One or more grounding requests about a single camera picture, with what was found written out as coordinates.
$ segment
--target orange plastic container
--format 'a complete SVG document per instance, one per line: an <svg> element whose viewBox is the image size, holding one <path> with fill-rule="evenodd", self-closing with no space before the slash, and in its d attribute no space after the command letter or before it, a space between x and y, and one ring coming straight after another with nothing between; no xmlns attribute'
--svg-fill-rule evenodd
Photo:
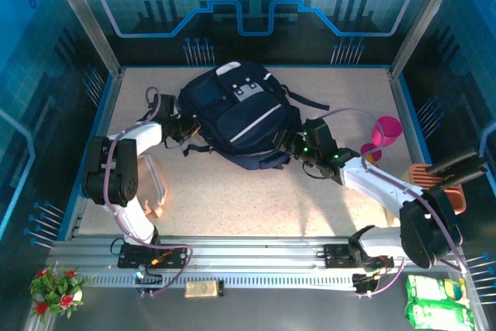
<svg viewBox="0 0 496 331"><path fill-rule="evenodd" d="M425 170L430 166L430 164L412 164L408 169L410 182L429 189L443 181L443 178L438 178L437 176L432 176L431 174L425 172ZM465 201L465 194L463 193L461 184L447 188L444 192L448 195L449 201L451 202L456 215L467 209L467 202Z"/></svg>

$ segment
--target backpack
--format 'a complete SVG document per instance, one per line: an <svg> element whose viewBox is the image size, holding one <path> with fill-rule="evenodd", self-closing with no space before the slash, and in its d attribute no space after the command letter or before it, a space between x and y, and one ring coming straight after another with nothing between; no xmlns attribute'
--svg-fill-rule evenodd
<svg viewBox="0 0 496 331"><path fill-rule="evenodd" d="M177 98L181 112L192 115L201 125L200 134L208 146L189 145L190 150L212 152L247 170L281 169L290 154L272 144L283 129L301 132L300 110L289 97L321 110L321 105L289 92L265 69L237 60L217 67L190 81Z"/></svg>

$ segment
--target blue wall panel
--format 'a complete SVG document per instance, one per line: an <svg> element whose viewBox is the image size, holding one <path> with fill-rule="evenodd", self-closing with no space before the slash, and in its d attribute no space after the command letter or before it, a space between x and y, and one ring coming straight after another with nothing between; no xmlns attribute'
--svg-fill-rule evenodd
<svg viewBox="0 0 496 331"><path fill-rule="evenodd" d="M0 329L18 330L108 72L66 0L0 0L0 20Z"/></svg>
<svg viewBox="0 0 496 331"><path fill-rule="evenodd" d="M88 0L124 65L390 64L422 1Z"/></svg>

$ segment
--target backpack strap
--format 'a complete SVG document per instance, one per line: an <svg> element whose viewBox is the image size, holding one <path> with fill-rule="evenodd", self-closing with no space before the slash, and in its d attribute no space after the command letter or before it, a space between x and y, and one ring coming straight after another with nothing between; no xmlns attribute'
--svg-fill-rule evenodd
<svg viewBox="0 0 496 331"><path fill-rule="evenodd" d="M318 102L309 100L308 98L300 96L297 93L291 92L287 85L281 84L281 87L284 88L289 97L293 98L295 101L298 101L303 105L307 105L320 110L325 110L327 112L331 109L329 105L319 104Z"/></svg>
<svg viewBox="0 0 496 331"><path fill-rule="evenodd" d="M198 151L199 153L211 153L213 151L213 148L210 145L205 145L204 147L199 147L198 145L190 144L188 147L183 151L183 155L187 157L189 155L189 150L193 151Z"/></svg>

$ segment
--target speckled tabletop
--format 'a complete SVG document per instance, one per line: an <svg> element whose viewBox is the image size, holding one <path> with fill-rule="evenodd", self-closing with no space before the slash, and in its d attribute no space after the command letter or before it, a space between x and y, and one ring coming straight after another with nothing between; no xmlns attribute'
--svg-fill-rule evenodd
<svg viewBox="0 0 496 331"><path fill-rule="evenodd" d="M132 125L146 112L144 92L151 85L163 93L179 90L207 68L133 68L126 71L108 133ZM398 117L385 69L269 67L291 90L332 109L356 107L374 116ZM322 111L300 107L303 120ZM342 112L327 119L341 147L359 150L370 142L373 123ZM163 145L155 156L167 180L164 213L152 219L161 234L182 236L345 236L370 224L386 226L384 209L358 191L333 181L314 180L292 161L282 171L245 171L216 153L192 152ZM379 167L403 177L410 165L405 138L386 150ZM102 207L88 201L79 234L116 234L119 228Z"/></svg>

